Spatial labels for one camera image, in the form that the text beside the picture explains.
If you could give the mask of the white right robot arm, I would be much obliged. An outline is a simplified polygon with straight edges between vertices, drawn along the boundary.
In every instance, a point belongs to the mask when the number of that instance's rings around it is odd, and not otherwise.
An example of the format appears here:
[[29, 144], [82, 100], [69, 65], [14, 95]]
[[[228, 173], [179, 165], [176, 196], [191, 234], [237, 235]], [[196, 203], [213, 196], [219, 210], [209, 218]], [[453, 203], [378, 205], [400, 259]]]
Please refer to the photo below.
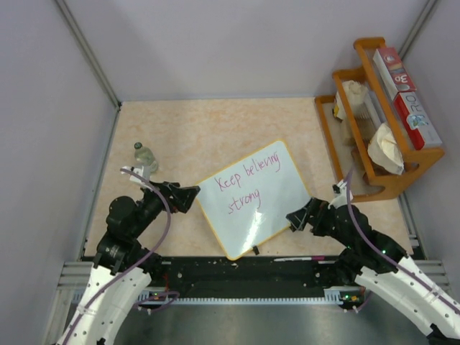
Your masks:
[[334, 263], [333, 275], [340, 282], [356, 283], [378, 295], [409, 319], [429, 344], [459, 343], [459, 302], [393, 238], [373, 229], [356, 206], [312, 198], [286, 218], [293, 231], [310, 225], [313, 235], [344, 245]]

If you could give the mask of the purple-capped whiteboard marker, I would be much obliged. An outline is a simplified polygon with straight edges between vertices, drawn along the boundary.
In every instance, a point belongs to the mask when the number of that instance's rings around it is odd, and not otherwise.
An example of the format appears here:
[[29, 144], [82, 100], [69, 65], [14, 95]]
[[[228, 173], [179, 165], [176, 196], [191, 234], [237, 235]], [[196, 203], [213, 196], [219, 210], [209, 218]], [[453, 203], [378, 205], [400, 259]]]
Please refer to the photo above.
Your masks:
[[324, 261], [324, 256], [278, 257], [273, 262]]

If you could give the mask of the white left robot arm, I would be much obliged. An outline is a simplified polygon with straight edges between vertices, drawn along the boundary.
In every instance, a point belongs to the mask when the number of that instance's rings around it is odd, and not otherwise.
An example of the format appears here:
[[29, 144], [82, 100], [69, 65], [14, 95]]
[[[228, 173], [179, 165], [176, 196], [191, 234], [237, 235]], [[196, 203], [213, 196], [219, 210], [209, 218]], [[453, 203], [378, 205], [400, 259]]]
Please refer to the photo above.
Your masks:
[[109, 205], [106, 233], [96, 255], [83, 296], [59, 344], [112, 344], [139, 294], [162, 279], [161, 257], [139, 243], [139, 236], [162, 213], [187, 213], [198, 186], [149, 183], [135, 201], [119, 196]]

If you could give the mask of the yellow-framed whiteboard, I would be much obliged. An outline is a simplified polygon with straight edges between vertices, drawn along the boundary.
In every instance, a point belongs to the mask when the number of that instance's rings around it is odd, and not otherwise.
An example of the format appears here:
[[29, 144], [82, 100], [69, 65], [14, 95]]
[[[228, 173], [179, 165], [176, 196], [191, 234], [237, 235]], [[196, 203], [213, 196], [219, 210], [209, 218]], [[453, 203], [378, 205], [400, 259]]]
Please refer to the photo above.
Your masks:
[[311, 193], [281, 139], [198, 183], [198, 204], [224, 255], [248, 254], [289, 227]]

